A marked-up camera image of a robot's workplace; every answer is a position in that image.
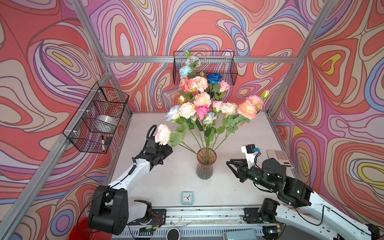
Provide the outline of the white ribbed vase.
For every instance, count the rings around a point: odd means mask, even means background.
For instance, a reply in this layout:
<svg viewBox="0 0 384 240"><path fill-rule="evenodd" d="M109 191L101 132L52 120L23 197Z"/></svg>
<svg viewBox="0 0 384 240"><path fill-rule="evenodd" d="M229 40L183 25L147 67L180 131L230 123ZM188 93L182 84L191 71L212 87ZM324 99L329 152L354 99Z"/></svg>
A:
<svg viewBox="0 0 384 240"><path fill-rule="evenodd" d="M211 134L210 125L206 125L204 121L201 121L202 127L203 127L203 137L205 141L208 141L208 138Z"/></svg>

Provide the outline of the small pink rose stem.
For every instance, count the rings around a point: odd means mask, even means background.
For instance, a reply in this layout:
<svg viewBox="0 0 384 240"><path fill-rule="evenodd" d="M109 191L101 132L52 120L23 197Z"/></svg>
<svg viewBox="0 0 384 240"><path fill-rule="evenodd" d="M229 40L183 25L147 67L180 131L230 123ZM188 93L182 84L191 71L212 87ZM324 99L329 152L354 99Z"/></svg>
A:
<svg viewBox="0 0 384 240"><path fill-rule="evenodd" d="M222 106L223 106L222 101L214 101L212 104L212 108L215 113L218 113L219 111L221 111Z"/></svg>

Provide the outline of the red pink rose stem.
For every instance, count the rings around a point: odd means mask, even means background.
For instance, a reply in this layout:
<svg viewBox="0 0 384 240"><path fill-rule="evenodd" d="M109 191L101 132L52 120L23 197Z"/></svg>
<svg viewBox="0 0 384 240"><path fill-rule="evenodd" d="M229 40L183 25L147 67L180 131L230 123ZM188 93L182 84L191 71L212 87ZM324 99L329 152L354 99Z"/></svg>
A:
<svg viewBox="0 0 384 240"><path fill-rule="evenodd" d="M188 78L184 78L184 79L180 80L179 88L180 88L181 91L183 91L183 92L187 92L188 91L187 88L186 88L188 80L189 80Z"/></svg>

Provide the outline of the pink glass vase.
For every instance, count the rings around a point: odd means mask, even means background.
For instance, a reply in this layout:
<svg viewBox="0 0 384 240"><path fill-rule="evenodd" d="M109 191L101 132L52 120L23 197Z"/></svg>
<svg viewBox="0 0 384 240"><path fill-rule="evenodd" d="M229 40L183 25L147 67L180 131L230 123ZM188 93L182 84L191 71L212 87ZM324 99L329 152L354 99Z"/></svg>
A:
<svg viewBox="0 0 384 240"><path fill-rule="evenodd" d="M196 168L197 176L202 180L208 180L212 177L214 168L213 164L217 160L217 154L210 148L200 149L197 153L198 165Z"/></svg>

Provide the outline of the magenta rose stem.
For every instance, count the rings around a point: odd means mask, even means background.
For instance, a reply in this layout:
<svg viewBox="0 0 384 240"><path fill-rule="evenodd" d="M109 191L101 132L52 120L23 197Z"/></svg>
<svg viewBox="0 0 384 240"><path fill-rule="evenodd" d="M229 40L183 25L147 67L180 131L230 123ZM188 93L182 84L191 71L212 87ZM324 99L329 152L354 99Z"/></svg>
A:
<svg viewBox="0 0 384 240"><path fill-rule="evenodd" d="M198 107L196 111L196 126L199 130L199 137L202 142L202 149L204 148L210 148L211 142L212 142L212 136L214 135L215 131L212 130L212 124L215 122L215 113L212 113L209 108L207 107ZM210 125L211 134L208 138L208 141L204 140L204 137L202 135L203 133L203 127L201 124L201 121L204 121L206 125Z"/></svg>

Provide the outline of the pink double peony stem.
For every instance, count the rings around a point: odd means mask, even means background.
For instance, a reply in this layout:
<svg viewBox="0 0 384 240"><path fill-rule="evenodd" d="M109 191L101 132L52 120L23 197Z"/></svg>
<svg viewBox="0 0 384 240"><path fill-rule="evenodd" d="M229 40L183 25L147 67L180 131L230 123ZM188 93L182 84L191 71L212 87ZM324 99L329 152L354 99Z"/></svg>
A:
<svg viewBox="0 0 384 240"><path fill-rule="evenodd" d="M247 97L244 102L240 103L237 109L238 116L234 117L236 123L229 127L224 127L222 122L222 125L216 128L216 135L214 143L212 144L212 149L217 151L218 148L224 143L224 141L227 140L231 134L234 134L241 125L244 123L249 123L252 119L254 119L256 115L263 109L265 99L267 99L270 95L271 92L269 90L265 90L261 96L252 95Z"/></svg>

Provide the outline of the blue rose stem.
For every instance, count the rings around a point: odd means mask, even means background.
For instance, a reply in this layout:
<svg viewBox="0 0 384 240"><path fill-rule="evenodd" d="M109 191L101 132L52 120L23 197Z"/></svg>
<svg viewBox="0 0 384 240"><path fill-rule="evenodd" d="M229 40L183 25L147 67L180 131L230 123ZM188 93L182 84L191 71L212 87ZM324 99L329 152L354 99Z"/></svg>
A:
<svg viewBox="0 0 384 240"><path fill-rule="evenodd" d="M208 81L208 88L206 89L207 93L218 93L220 91L220 82L222 81L222 75L218 73L211 73L206 76Z"/></svg>

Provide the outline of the large peach rose stem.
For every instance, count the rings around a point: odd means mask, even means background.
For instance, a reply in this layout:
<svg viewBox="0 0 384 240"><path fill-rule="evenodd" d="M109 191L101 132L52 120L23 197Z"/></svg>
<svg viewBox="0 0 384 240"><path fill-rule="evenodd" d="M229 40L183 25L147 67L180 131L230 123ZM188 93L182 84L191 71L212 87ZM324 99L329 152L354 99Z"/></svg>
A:
<svg viewBox="0 0 384 240"><path fill-rule="evenodd" d="M208 84L208 81L206 78L204 77L200 77L200 76L197 76L195 78L188 78L188 83L187 83L187 93L193 93L193 92L198 92L198 93L202 93L204 92L209 84Z"/></svg>

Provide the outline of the cream peony flower stem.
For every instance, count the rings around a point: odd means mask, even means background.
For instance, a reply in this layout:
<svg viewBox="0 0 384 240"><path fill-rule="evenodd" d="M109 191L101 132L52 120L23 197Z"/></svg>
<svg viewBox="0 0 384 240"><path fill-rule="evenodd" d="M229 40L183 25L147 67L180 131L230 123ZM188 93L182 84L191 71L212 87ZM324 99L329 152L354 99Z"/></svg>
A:
<svg viewBox="0 0 384 240"><path fill-rule="evenodd" d="M207 114L208 108L205 105L196 106L191 95L180 95L178 105L176 105L176 116L174 120L178 124L176 133L179 135L178 143L183 148L197 154L198 151L193 150L185 142L187 132L197 141L199 149L207 147L204 137L205 128L202 120Z"/></svg>

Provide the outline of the pale pink rose stem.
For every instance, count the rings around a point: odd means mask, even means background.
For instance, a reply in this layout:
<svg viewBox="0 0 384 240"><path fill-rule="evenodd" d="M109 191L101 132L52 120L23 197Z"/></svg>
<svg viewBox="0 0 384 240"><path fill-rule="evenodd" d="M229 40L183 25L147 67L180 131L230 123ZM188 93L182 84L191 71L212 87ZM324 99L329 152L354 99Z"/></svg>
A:
<svg viewBox="0 0 384 240"><path fill-rule="evenodd" d="M155 135L155 142L162 146L165 146L170 143L172 148L176 146L181 146L182 148L197 155L197 152L185 143L186 134L186 126L179 126L173 132L167 125L159 125L157 133Z"/></svg>

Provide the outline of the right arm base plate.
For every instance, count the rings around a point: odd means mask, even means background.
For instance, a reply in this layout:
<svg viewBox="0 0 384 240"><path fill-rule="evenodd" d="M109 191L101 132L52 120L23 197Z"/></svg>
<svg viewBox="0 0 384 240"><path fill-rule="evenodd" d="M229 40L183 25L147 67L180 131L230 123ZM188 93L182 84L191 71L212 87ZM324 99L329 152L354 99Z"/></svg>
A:
<svg viewBox="0 0 384 240"><path fill-rule="evenodd" d="M260 208L244 208L243 220L247 224L280 224L276 219L276 213L260 211Z"/></svg>

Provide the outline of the pale blue flower stem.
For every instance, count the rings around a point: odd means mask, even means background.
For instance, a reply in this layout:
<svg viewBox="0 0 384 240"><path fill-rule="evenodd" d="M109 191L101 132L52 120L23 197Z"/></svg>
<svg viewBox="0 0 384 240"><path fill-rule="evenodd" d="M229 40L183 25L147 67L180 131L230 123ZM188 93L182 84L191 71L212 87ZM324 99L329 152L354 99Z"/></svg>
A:
<svg viewBox="0 0 384 240"><path fill-rule="evenodd" d="M186 57L184 65L179 69L180 78L192 79L197 76L198 68L201 65L200 59L190 51L184 51L184 57Z"/></svg>

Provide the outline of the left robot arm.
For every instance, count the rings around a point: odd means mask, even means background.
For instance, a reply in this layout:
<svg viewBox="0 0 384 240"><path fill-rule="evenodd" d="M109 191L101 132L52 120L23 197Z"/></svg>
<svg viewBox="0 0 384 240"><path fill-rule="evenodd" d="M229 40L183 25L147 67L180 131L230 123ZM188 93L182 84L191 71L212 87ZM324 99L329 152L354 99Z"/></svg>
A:
<svg viewBox="0 0 384 240"><path fill-rule="evenodd" d="M99 232L119 235L131 222L149 223L153 218L152 203L134 200L129 195L141 180L157 165L173 153L168 144L161 145L153 137L139 154L133 157L133 164L115 181L96 188L91 201L87 227Z"/></svg>

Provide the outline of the pink peony flower stem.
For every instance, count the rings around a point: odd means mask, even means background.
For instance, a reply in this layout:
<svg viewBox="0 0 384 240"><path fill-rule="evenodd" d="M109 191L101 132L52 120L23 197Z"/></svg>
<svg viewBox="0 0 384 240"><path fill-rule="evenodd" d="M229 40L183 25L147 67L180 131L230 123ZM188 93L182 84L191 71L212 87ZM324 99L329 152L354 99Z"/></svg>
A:
<svg viewBox="0 0 384 240"><path fill-rule="evenodd" d="M198 107L209 107L212 104L211 96L206 93L200 93L195 96L194 105L196 108Z"/></svg>

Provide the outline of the cream white rose stem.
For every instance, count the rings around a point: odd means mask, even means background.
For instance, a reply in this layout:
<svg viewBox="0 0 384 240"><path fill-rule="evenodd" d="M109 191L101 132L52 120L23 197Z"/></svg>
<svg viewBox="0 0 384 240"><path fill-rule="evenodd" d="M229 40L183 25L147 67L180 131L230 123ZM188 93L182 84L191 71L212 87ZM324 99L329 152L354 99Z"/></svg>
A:
<svg viewBox="0 0 384 240"><path fill-rule="evenodd" d="M234 117L238 116L237 109L238 105L235 103L223 103L223 105L220 107L220 111L224 114L222 120L224 127L229 127L236 123Z"/></svg>

